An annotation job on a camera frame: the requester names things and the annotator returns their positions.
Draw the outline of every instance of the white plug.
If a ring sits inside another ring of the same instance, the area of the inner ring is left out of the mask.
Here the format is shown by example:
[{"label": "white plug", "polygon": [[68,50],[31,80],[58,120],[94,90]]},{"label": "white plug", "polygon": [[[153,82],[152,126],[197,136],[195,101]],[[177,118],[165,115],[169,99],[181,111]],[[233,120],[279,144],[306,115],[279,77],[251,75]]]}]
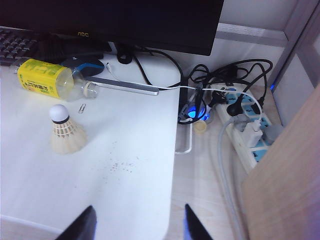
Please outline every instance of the white plug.
[{"label": "white plug", "polygon": [[254,148],[262,137],[263,133],[260,129],[260,121],[254,120],[249,122],[242,132],[242,139],[248,148]]}]

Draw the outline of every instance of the white desk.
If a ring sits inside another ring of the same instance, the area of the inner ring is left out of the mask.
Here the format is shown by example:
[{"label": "white desk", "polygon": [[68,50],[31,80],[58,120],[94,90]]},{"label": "white desk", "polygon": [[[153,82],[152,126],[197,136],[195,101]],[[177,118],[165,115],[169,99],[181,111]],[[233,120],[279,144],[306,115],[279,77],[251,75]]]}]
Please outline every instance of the white desk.
[{"label": "white desk", "polygon": [[[113,73],[143,83],[135,62],[106,55]],[[179,81],[165,58],[141,64],[155,85]],[[65,102],[15,85],[1,67],[1,215],[63,231],[87,206],[97,214],[96,240],[156,240],[166,234],[173,178],[179,90],[158,96],[101,88],[97,99]],[[105,70],[98,77],[113,77]],[[83,125],[79,152],[51,150],[49,108],[64,104]],[[86,104],[83,114],[78,110]]]}]

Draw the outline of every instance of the power plug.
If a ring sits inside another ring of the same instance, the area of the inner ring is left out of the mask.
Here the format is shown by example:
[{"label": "power plug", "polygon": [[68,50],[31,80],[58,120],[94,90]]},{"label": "power plug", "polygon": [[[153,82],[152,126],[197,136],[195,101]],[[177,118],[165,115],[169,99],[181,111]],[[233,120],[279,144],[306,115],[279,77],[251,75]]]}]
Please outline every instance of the power plug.
[{"label": "power plug", "polygon": [[261,139],[263,133],[260,129],[259,120],[254,120],[253,122],[249,122],[242,132],[243,142],[245,142],[248,148],[254,148],[259,140]]},{"label": "power plug", "polygon": [[[258,103],[260,104],[261,108],[264,106],[264,101],[265,101],[264,97],[260,97],[260,99],[258,100]],[[254,111],[255,114],[260,114],[260,110],[259,110],[259,108],[258,108],[256,103],[252,104],[251,108],[252,108],[252,110]]]},{"label": "power plug", "polygon": [[242,109],[241,103],[242,103],[242,97],[238,97],[238,99],[235,101],[235,103],[230,104],[226,108],[227,113],[230,116],[236,116],[236,115],[242,114],[244,112],[244,110]]}]

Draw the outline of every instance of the black keyboard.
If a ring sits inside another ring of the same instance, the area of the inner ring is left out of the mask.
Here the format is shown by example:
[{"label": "black keyboard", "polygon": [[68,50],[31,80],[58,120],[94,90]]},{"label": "black keyboard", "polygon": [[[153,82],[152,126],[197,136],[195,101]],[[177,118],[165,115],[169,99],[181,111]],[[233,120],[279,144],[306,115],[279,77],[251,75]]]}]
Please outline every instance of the black keyboard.
[{"label": "black keyboard", "polygon": [[22,57],[32,58],[43,34],[0,27],[0,64],[10,65]]}]

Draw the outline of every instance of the power adapter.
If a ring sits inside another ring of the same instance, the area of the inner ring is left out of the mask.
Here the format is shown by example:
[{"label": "power adapter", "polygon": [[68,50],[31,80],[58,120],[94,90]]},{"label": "power adapter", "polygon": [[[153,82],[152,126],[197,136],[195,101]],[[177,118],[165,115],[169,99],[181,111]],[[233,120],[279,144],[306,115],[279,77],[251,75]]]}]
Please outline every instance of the power adapter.
[{"label": "power adapter", "polygon": [[233,86],[232,83],[238,76],[238,68],[236,65],[231,65],[224,71],[222,71],[220,74],[218,74],[216,77],[218,79],[223,79],[225,82],[225,85],[227,87]]},{"label": "power adapter", "polygon": [[242,132],[242,139],[248,148],[254,148],[262,137],[259,120],[249,122]]}]

